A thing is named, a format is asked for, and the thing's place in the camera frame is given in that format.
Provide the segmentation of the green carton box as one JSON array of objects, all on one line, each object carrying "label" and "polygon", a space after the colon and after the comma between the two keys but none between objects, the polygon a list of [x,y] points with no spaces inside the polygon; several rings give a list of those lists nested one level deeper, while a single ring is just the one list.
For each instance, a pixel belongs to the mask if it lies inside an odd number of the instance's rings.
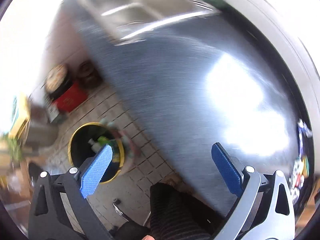
[{"label": "green carton box", "polygon": [[88,143],[91,146],[91,149],[94,153],[99,153],[102,148],[106,145],[111,146],[113,151],[112,162],[119,163],[120,162],[120,152],[119,147],[115,139],[108,139],[105,136],[100,136],[97,141],[93,139],[89,139]]}]

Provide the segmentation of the green cartoon snack bag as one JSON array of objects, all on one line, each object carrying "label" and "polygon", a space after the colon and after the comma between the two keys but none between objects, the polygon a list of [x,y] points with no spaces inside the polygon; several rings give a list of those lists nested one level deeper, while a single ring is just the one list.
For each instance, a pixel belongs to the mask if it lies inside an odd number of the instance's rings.
[{"label": "green cartoon snack bag", "polygon": [[105,126],[116,139],[120,139],[123,144],[124,165],[119,173],[119,175],[122,176],[135,167],[136,161],[141,156],[141,150],[135,145],[129,135],[124,130],[119,129],[114,122],[108,122],[106,118],[102,118],[99,122]]}]

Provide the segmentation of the black trash bin yellow rim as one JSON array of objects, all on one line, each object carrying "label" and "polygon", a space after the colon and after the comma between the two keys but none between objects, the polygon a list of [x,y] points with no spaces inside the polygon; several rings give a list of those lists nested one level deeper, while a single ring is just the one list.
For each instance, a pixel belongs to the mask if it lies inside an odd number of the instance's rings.
[{"label": "black trash bin yellow rim", "polygon": [[89,122],[80,126],[71,136],[68,143],[68,159],[71,165],[79,168],[88,158],[94,157],[96,153],[88,143],[89,139],[97,141],[100,136],[115,139],[120,152],[120,162],[111,162],[104,173],[100,183],[105,184],[114,180],[124,165],[124,147],[120,139],[116,139],[111,132],[99,122]]}]

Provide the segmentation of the large steel stockpot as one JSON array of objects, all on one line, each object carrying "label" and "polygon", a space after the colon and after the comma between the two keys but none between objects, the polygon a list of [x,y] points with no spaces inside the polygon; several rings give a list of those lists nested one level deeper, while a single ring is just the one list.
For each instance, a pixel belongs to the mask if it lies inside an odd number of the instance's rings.
[{"label": "large steel stockpot", "polygon": [[30,120],[27,123],[24,144],[29,147],[49,147],[57,139],[59,128],[49,122],[47,111],[39,105],[31,105]]}]

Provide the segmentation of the grey plastic crate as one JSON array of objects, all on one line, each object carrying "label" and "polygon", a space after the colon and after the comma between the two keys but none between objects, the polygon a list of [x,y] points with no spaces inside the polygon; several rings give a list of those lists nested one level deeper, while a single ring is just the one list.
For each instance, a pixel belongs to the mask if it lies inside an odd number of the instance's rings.
[{"label": "grey plastic crate", "polygon": [[49,122],[51,124],[59,125],[63,121],[63,117],[55,103],[47,97],[46,98],[46,111],[48,115]]}]

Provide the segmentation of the red box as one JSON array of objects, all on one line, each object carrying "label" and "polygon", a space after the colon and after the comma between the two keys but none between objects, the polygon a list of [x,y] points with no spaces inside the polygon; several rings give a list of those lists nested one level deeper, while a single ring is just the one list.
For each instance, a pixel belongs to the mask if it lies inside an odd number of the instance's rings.
[{"label": "red box", "polygon": [[59,111],[71,113],[87,99],[87,93],[75,82],[59,98],[52,102]]}]

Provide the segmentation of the green potted plant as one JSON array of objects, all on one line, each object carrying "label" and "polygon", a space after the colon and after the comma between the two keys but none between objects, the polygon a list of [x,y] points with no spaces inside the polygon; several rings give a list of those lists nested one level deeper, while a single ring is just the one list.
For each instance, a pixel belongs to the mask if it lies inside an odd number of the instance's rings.
[{"label": "green potted plant", "polygon": [[13,163],[19,163],[23,158],[20,141],[15,137],[11,137],[8,133],[2,135],[2,140],[8,148],[11,161]]}]

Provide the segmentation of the yellow cardboard box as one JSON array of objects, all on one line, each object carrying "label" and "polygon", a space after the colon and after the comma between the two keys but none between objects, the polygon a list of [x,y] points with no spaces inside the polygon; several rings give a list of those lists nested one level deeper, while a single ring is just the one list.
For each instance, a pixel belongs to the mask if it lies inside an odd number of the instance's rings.
[{"label": "yellow cardboard box", "polygon": [[30,120],[30,106],[28,98],[20,95],[14,98],[12,105],[10,138],[19,138]]}]

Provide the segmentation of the dark brown clay jar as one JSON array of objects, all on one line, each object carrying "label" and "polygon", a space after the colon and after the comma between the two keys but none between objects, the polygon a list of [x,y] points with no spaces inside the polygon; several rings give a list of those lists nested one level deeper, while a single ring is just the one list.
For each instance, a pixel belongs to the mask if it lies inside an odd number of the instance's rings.
[{"label": "dark brown clay jar", "polygon": [[89,60],[84,61],[79,65],[76,79],[84,89],[96,88],[103,82],[94,64]]}]

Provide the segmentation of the floral ceramic pot lid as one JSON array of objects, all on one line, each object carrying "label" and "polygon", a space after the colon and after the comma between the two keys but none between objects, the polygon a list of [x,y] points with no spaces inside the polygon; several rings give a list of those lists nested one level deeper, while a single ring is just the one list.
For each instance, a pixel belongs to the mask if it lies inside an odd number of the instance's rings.
[{"label": "floral ceramic pot lid", "polygon": [[49,94],[55,92],[61,86],[67,75],[68,69],[64,64],[60,64],[52,68],[46,78],[46,92]]}]

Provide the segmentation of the stainless steel sink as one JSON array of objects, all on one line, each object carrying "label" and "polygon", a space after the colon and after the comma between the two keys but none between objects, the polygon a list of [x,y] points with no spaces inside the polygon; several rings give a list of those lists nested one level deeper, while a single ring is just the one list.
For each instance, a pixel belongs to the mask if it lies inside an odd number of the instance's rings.
[{"label": "stainless steel sink", "polygon": [[193,17],[219,13],[203,0],[76,0],[117,45],[139,41],[149,31]]}]

